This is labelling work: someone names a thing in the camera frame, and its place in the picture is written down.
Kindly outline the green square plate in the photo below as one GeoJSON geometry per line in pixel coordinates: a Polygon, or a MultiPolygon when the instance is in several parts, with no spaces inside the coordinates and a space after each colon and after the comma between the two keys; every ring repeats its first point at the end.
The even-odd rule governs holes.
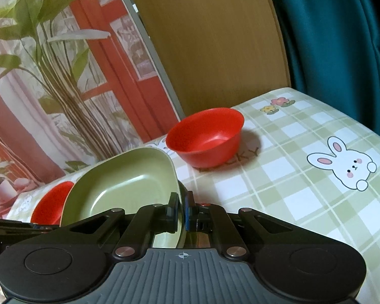
{"type": "Polygon", "coordinates": [[[137,211],[168,204],[172,192],[180,199],[179,248],[185,238],[182,189],[168,154],[142,147],[111,158],[74,184],[62,212],[61,241],[112,253],[137,211]]]}

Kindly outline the red plastic bowl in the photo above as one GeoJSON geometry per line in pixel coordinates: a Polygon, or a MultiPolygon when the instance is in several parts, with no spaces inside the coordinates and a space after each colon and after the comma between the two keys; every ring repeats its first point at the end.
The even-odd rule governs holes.
{"type": "Polygon", "coordinates": [[[74,183],[65,181],[46,193],[35,207],[31,223],[41,225],[60,225],[64,203],[74,183]]]}
{"type": "Polygon", "coordinates": [[[243,126],[241,112],[232,108],[211,108],[176,124],[165,142],[191,167],[217,167],[237,153],[243,126]]]}

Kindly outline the green plaid bunny tablecloth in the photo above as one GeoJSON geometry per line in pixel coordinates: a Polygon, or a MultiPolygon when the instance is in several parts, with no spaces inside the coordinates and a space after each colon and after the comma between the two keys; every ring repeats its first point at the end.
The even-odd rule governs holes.
{"type": "Polygon", "coordinates": [[[238,153],[219,167],[194,169],[170,152],[178,179],[197,201],[231,212],[249,206],[354,246],[367,263],[358,300],[380,303],[380,137],[292,89],[253,98],[237,110],[245,118],[238,153]],[[308,162],[311,153],[330,153],[332,136],[376,164],[366,190],[350,189],[308,162]]]}

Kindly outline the printed room scene backdrop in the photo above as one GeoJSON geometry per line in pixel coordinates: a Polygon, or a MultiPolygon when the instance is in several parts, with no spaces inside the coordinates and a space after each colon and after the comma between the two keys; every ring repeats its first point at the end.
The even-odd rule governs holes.
{"type": "Polygon", "coordinates": [[[0,218],[166,134],[175,100],[130,0],[0,0],[0,218]]]}

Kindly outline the wooden headboard panel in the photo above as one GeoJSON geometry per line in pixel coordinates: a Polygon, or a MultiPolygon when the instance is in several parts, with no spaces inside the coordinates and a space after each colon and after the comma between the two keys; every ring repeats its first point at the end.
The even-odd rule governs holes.
{"type": "Polygon", "coordinates": [[[134,0],[186,115],[290,85],[272,0],[134,0]]]}

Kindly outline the teal curtain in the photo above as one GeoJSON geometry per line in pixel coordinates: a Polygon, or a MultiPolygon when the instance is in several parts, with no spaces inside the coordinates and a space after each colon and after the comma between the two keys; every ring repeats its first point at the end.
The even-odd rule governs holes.
{"type": "Polygon", "coordinates": [[[272,0],[292,87],[380,135],[380,0],[272,0]]]}

